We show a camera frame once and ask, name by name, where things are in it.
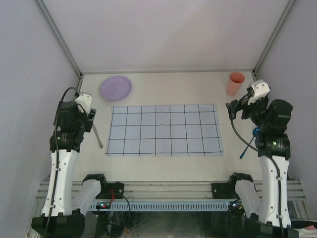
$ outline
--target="blue tool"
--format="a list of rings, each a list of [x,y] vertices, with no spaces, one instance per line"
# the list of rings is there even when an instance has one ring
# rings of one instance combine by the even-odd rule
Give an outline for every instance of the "blue tool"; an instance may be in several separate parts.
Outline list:
[[[252,139],[251,139],[251,141],[250,141],[249,144],[251,144],[252,141],[253,141],[253,139],[257,136],[257,132],[258,132],[258,131],[260,131],[260,129],[259,129],[258,127],[254,128],[254,130],[253,130],[253,132],[252,132],[253,137],[252,137]],[[248,148],[249,148],[249,147],[247,146],[247,148],[242,152],[242,154],[240,155],[240,159],[243,158],[243,156],[244,156],[244,154],[246,153],[246,151],[247,151]]]

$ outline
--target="white wall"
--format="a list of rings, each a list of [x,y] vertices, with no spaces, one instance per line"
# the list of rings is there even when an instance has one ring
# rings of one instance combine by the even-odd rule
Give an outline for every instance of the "white wall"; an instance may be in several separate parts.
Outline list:
[[[294,6],[260,71],[271,98],[293,106],[287,133],[291,141],[290,173],[300,179],[317,217],[317,1]]]
[[[288,0],[45,0],[83,72],[253,69]]]
[[[49,174],[57,104],[76,75],[31,0],[0,7],[0,237],[25,235]]]

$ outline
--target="metal frame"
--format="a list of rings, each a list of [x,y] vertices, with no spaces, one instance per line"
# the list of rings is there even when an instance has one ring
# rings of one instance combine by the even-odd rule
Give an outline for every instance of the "metal frame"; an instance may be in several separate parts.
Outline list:
[[[257,80],[257,74],[260,70],[260,67],[266,58],[266,55],[268,51],[270,50],[272,44],[274,43],[276,36],[280,32],[286,18],[288,17],[290,11],[293,9],[295,3],[297,0],[289,0],[285,9],[283,10],[280,19],[274,28],[265,48],[263,49],[254,69],[189,69],[189,70],[136,70],[136,71],[105,71],[105,72],[81,72],[74,57],[72,56],[71,51],[69,50],[66,42],[64,41],[58,27],[56,26],[52,16],[50,15],[47,7],[45,6],[43,0],[33,0],[37,8],[39,9],[44,21],[47,23],[49,29],[53,33],[57,43],[61,47],[62,51],[64,52],[66,58],[72,65],[75,73],[77,74],[79,80],[79,88],[82,83],[82,75],[83,74],[102,74],[102,73],[107,73],[107,74],[113,74],[113,73],[171,73],[171,72],[227,72],[227,71],[251,71],[253,73],[253,79],[256,81]]]
[[[83,84],[83,81],[84,81],[84,75],[81,74],[80,79],[78,80],[77,87],[76,87],[77,92],[80,92],[81,85]]]
[[[57,43],[61,47],[63,53],[65,54],[65,56],[67,58],[67,60],[71,64],[73,70],[77,74],[77,77],[80,78],[81,77],[80,69],[79,69],[79,67],[78,67],[73,55],[71,54],[66,42],[64,41],[60,31],[58,30],[58,28],[57,28],[52,16],[50,15],[47,7],[45,6],[43,0],[33,0],[33,2],[35,3],[36,7],[40,11],[44,21],[47,23],[49,29],[51,30],[51,32],[52,32],[53,36],[55,37]]]
[[[228,204],[234,199],[213,199],[212,181],[202,182],[125,182],[124,195],[130,201],[132,212],[195,212],[195,211],[227,211]],[[262,181],[254,182],[257,195],[262,199]],[[32,217],[39,216],[48,192],[49,182],[40,184],[34,203]],[[72,198],[82,187],[81,181],[72,184]],[[311,213],[300,182],[287,182],[288,208],[292,220],[308,220]],[[112,202],[110,209],[97,209],[96,205],[109,202],[108,199],[97,199],[92,202],[91,211],[128,211],[127,203],[122,199]],[[26,238],[40,236],[29,229]]]
[[[277,22],[277,25],[276,27],[274,28],[264,50],[262,51],[261,55],[260,55],[260,58],[253,70],[254,74],[257,75],[260,68],[261,68],[261,65],[263,63],[263,61],[265,60],[266,58],[266,55],[268,53],[268,51],[270,50],[271,46],[273,45],[275,39],[276,39],[276,36],[278,35],[278,33],[280,32],[282,26],[284,25],[284,22],[285,20],[287,19],[287,17],[289,16],[289,13],[290,11],[293,9],[295,3],[297,2],[297,0],[289,0],[284,11],[282,12],[282,15],[280,17],[280,19],[278,20]]]

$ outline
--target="blue handle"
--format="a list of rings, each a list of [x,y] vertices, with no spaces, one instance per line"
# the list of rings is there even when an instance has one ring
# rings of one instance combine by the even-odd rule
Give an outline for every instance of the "blue handle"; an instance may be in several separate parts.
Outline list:
[[[253,141],[254,138],[255,138],[255,136],[252,137],[252,139],[251,139],[251,141],[250,141],[249,144],[251,144],[251,142]],[[243,158],[243,156],[244,156],[244,154],[246,153],[246,151],[247,151],[248,148],[249,148],[249,147],[247,146],[247,148],[242,152],[242,154],[240,155],[240,159]]]

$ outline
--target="red wire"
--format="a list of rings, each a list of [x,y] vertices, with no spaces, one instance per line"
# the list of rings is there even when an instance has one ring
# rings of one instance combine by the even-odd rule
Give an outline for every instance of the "red wire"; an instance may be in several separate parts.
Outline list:
[[[113,190],[109,190],[109,192],[112,192],[112,198],[111,198],[111,201],[110,201],[110,204],[114,201],[114,198],[115,198],[115,195],[114,195],[114,191]]]

